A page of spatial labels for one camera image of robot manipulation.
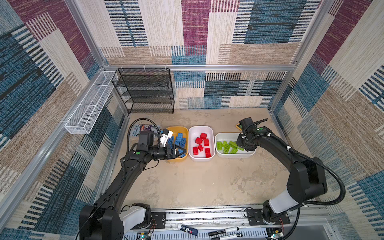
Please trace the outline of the blue lego brick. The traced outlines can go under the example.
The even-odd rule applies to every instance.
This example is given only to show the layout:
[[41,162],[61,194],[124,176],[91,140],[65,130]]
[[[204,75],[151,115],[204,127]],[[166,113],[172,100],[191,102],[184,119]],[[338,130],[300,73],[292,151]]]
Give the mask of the blue lego brick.
[[173,143],[174,143],[174,136],[172,136],[171,138],[169,138],[169,140],[168,140],[168,144],[169,145],[172,145]]
[[178,133],[175,142],[181,142],[183,139],[183,133]]
[[182,138],[181,141],[180,141],[179,146],[182,147],[182,148],[185,148],[186,147],[186,143],[187,143],[187,139],[186,138]]

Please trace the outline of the green lego plate studded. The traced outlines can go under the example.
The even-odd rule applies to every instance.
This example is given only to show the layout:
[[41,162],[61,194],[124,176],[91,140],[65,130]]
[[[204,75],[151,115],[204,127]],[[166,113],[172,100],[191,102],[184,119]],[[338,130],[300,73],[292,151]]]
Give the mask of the green lego plate studded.
[[230,141],[230,142],[229,142],[229,145],[230,145],[232,148],[234,148],[234,149],[237,149],[237,148],[238,148],[237,144],[234,143],[233,141]]

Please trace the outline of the large red lego brick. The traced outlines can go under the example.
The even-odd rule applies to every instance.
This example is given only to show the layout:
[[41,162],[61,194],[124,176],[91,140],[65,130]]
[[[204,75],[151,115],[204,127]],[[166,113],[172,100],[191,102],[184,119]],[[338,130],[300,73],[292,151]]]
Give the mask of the large red lego brick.
[[198,145],[201,145],[203,143],[203,140],[199,137],[196,138],[195,143]]

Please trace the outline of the red lego brick tall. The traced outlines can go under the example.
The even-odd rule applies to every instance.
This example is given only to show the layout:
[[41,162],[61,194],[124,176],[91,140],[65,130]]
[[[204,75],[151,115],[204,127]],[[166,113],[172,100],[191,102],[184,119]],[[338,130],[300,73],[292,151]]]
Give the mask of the red lego brick tall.
[[207,134],[206,134],[206,133],[201,133],[201,134],[200,134],[200,138],[201,138],[202,140],[207,139]]

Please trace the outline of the green lego plate hollow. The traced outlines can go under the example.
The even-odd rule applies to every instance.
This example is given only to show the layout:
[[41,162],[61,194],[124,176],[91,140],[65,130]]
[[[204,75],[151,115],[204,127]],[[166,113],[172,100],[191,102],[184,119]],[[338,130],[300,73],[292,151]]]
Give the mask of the green lego plate hollow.
[[230,154],[236,154],[237,151],[238,151],[238,149],[232,148],[232,150],[230,151]]

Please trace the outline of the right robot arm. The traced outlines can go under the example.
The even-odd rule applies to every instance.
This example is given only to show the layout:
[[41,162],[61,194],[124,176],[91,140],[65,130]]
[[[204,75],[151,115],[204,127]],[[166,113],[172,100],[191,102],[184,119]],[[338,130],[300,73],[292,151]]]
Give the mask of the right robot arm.
[[[287,211],[299,209],[304,205],[332,206],[342,202],[346,196],[346,187],[342,179],[319,158],[311,158],[296,151],[272,130],[262,127],[260,124],[264,121],[254,122],[252,118],[240,120],[238,126],[241,133],[237,138],[237,145],[247,152],[254,151],[258,147],[267,150],[290,173],[286,189],[277,197],[264,202],[261,211],[264,222],[274,224]],[[338,183],[339,196],[331,201],[315,201],[315,198],[328,191],[326,173]]]

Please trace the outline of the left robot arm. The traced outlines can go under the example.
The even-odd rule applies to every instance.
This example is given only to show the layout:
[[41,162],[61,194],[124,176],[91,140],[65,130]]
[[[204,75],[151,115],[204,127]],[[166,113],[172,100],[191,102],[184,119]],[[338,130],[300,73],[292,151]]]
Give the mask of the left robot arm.
[[123,240],[125,233],[136,227],[155,230],[156,220],[150,205],[136,203],[123,212],[123,203],[139,175],[151,161],[173,160],[187,153],[176,144],[169,144],[172,132],[168,129],[141,131],[139,140],[127,147],[120,159],[121,170],[111,185],[93,205],[83,207],[79,216],[77,240]]

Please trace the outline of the yellow plastic tub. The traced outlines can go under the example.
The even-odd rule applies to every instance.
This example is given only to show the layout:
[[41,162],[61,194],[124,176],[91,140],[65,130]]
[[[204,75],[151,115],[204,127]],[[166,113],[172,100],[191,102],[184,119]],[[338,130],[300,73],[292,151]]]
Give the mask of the yellow plastic tub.
[[[176,140],[176,137],[177,137],[177,134],[178,133],[183,133],[183,138],[186,138],[187,139],[187,143],[186,143],[186,147],[185,149],[188,151],[188,144],[189,144],[189,141],[188,141],[188,129],[185,128],[185,127],[182,127],[182,126],[173,126],[173,127],[166,127],[166,129],[170,130],[173,132],[173,136],[174,136],[174,143],[175,144],[175,140]],[[187,156],[188,156],[189,152],[187,153],[187,155],[184,157],[184,158],[177,158],[177,159],[173,159],[173,160],[169,160],[169,162],[171,163],[177,163],[177,162],[182,162],[184,161]]]

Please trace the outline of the right white plastic tub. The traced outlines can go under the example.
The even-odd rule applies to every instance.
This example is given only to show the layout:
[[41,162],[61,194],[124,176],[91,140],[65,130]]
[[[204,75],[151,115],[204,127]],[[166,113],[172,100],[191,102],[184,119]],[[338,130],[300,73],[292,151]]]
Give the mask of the right white plastic tub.
[[256,151],[247,152],[236,142],[240,133],[218,133],[215,136],[217,154],[221,158],[250,158]]

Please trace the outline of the middle white plastic tub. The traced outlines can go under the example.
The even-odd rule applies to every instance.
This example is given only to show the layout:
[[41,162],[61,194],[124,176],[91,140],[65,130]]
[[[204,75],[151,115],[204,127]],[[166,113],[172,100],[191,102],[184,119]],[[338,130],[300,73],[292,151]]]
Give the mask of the middle white plastic tub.
[[208,126],[194,126],[189,129],[189,155],[195,162],[210,161],[216,154],[214,132]]

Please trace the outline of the treehouse paperback book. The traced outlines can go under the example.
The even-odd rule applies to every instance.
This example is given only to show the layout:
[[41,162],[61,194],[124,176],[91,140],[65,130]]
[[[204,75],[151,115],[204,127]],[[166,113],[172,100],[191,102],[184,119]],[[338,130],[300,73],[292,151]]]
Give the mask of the treehouse paperback book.
[[158,133],[156,127],[152,124],[135,124],[130,131],[130,137],[138,137],[142,131],[152,131],[155,134]]

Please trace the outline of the blue marker pen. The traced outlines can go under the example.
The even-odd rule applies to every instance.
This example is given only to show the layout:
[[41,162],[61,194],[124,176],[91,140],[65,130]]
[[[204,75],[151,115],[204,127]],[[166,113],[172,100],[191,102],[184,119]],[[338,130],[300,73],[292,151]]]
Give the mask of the blue marker pen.
[[185,233],[188,233],[190,235],[196,236],[196,237],[199,234],[199,231],[197,229],[192,228],[191,226],[184,225],[184,224],[178,224],[178,230],[185,232]]

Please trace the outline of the black marker pen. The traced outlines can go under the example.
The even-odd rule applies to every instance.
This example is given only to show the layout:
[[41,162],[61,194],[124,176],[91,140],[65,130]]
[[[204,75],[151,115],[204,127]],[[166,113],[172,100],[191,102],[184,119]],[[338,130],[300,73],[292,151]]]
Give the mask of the black marker pen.
[[226,234],[226,233],[230,233],[230,232],[235,232],[235,231],[238,231],[240,228],[239,227],[231,227],[231,228],[227,228],[227,229],[220,229],[220,230],[216,230],[216,231],[213,231],[213,232],[209,232],[208,235],[209,237],[212,237],[212,236],[216,236],[216,235],[220,235],[220,234]]

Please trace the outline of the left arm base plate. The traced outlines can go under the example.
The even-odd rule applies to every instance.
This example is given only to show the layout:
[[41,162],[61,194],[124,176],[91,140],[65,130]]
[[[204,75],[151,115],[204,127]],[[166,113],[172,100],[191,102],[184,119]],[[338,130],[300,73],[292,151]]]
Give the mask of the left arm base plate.
[[152,212],[149,220],[133,227],[133,230],[164,229],[166,227],[166,212]]

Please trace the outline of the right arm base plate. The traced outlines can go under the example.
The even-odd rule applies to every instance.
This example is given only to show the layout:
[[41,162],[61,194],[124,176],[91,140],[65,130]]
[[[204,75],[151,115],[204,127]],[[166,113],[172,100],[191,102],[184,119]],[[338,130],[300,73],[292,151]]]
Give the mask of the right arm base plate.
[[272,216],[267,220],[263,215],[262,209],[246,208],[243,212],[245,218],[249,221],[250,226],[262,226],[262,225],[289,225],[291,223],[287,212],[275,214],[272,212]]

